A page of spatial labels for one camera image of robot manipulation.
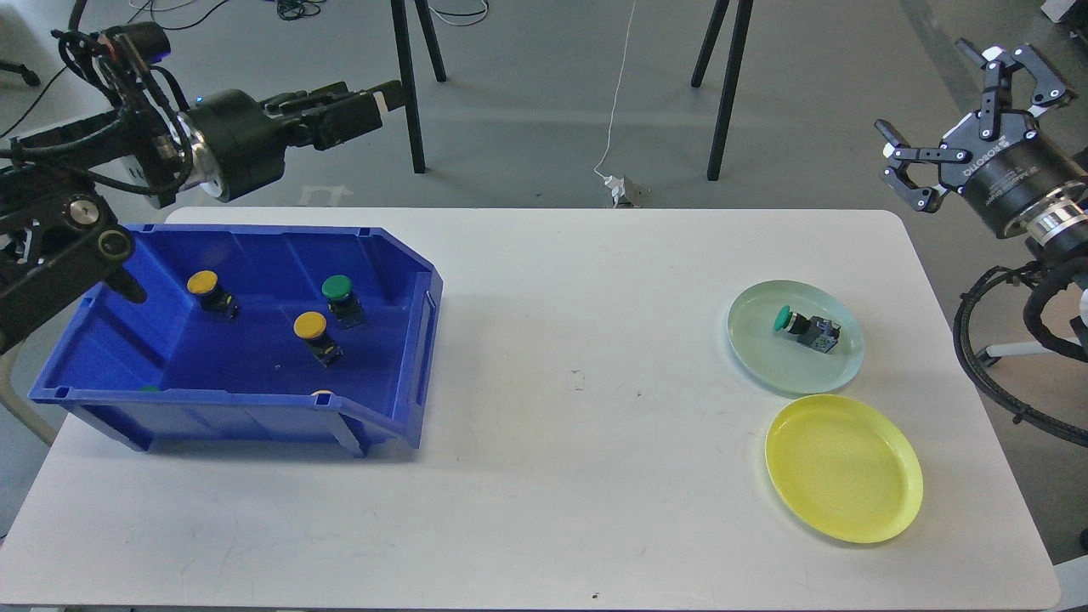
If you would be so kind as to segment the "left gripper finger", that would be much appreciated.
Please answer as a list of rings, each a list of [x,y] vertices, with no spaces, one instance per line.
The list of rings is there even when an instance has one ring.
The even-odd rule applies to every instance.
[[[302,115],[304,111],[331,108],[338,102],[355,101],[370,98],[378,105],[380,115],[388,115],[393,110],[404,107],[404,86],[401,81],[381,82],[378,86],[349,90],[346,82],[334,82],[312,91],[279,93],[259,101],[259,107],[268,117]]]
[[[378,113],[373,99],[362,98],[338,102],[331,108],[304,111],[302,115],[288,115],[288,119],[294,128],[295,146],[309,145],[316,150],[330,150],[383,127],[383,117]]]

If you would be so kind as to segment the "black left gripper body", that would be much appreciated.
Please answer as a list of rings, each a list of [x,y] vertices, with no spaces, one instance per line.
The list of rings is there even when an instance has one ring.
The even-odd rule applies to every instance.
[[[193,152],[187,189],[201,186],[218,201],[233,201],[283,178],[288,128],[248,93],[210,94],[180,113],[180,125]]]

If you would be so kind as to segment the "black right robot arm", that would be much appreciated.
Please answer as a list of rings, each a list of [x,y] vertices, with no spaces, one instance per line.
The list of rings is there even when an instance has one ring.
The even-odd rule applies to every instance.
[[[1011,413],[1047,434],[1085,446],[1085,428],[1046,415],[999,385],[988,374],[996,346],[975,351],[972,313],[982,296],[1002,283],[1030,290],[1023,325],[1042,353],[1085,362],[1085,311],[1071,319],[1072,338],[1044,325],[1044,309],[1058,293],[1085,289],[1085,168],[1064,152],[1039,125],[1046,110],[1075,99],[1072,86],[1030,45],[980,50],[961,38],[956,46],[982,70],[982,97],[976,110],[949,128],[937,146],[914,147],[885,120],[875,122],[886,140],[883,182],[917,212],[935,213],[957,194],[998,238],[1026,237],[1031,260],[1012,269],[996,266],[960,296],[953,341],[972,383]]]

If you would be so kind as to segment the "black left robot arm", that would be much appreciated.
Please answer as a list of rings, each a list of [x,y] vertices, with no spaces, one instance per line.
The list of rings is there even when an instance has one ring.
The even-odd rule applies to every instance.
[[[125,269],[136,249],[98,186],[172,205],[201,187],[233,201],[283,178],[289,147],[330,150],[383,125],[405,105],[393,79],[353,91],[345,82],[257,101],[230,89],[175,108],[154,79],[170,52],[154,22],[87,34],[55,30],[69,65],[111,107],[12,139],[3,159],[3,351],[14,348],[94,284],[141,303]]]

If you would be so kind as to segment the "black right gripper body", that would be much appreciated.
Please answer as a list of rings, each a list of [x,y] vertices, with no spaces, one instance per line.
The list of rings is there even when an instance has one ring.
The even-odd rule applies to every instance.
[[[967,115],[941,143],[966,156],[962,163],[940,164],[939,183],[955,189],[996,237],[1026,232],[1023,213],[1053,189],[1073,201],[1085,196],[1085,170],[1042,135],[1030,115],[1002,117],[992,140],[980,136],[979,117]]]

